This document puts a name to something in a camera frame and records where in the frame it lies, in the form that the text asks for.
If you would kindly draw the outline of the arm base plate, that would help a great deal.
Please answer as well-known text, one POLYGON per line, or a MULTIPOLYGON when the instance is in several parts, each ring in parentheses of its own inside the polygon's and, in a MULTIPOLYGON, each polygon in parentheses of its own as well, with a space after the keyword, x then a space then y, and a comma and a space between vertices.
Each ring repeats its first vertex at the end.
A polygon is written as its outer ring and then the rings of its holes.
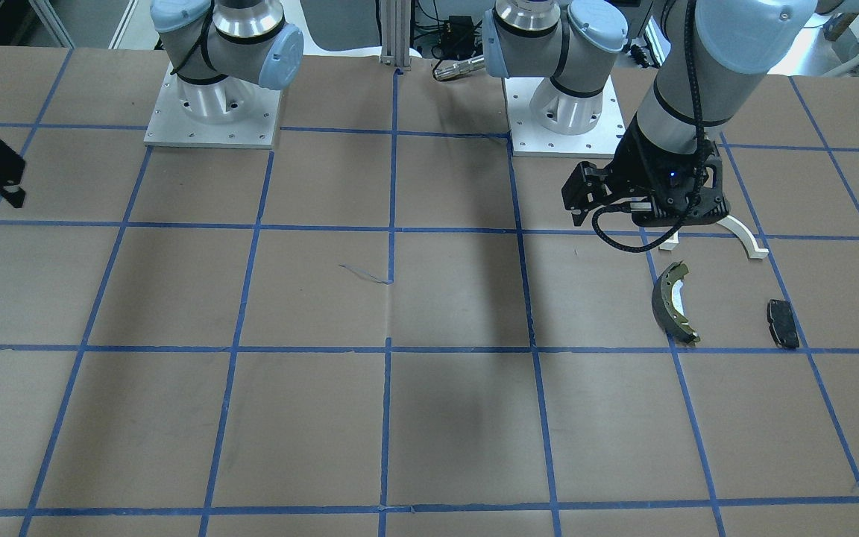
POLYGON ((611 159, 625 133, 614 83, 590 98, 566 95, 549 78, 504 80, 512 150, 529 157, 611 159))
POLYGON ((195 85, 168 65, 146 128, 149 146, 272 149, 283 92, 236 78, 195 85))

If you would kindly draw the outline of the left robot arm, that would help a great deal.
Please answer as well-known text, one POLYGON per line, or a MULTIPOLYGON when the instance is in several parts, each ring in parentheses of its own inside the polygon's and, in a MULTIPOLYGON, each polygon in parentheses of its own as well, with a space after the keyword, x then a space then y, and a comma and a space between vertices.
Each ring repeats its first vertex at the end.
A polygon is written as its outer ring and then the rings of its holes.
MULTIPOLYGON (((714 139, 790 50, 815 1, 658 1, 670 51, 607 166, 582 162, 561 194, 573 223, 624 198, 638 227, 716 223, 729 214, 714 139)), ((550 98, 599 101, 628 39, 606 1, 497 1, 482 17, 486 69, 536 76, 550 98)))

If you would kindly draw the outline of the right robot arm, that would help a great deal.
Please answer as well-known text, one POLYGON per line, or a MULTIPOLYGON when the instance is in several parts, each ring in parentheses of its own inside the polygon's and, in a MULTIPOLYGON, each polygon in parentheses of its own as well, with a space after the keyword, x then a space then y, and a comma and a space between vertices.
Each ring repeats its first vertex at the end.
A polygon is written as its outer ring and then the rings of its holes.
POLYGON ((279 1, 154 1, 154 30, 171 64, 150 125, 175 147, 272 143, 279 94, 301 65, 304 38, 279 1))

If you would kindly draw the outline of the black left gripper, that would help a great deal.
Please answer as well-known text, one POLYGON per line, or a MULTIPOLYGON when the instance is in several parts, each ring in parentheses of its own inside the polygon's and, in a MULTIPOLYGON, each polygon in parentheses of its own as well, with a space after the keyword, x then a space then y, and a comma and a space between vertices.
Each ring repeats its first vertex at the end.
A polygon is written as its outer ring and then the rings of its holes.
POLYGON ((645 137, 624 137, 606 167, 577 164, 561 188, 564 207, 579 227, 601 205, 642 197, 651 210, 635 212, 632 221, 638 227, 672 227, 685 213, 694 188, 695 159, 695 154, 665 151, 645 137))

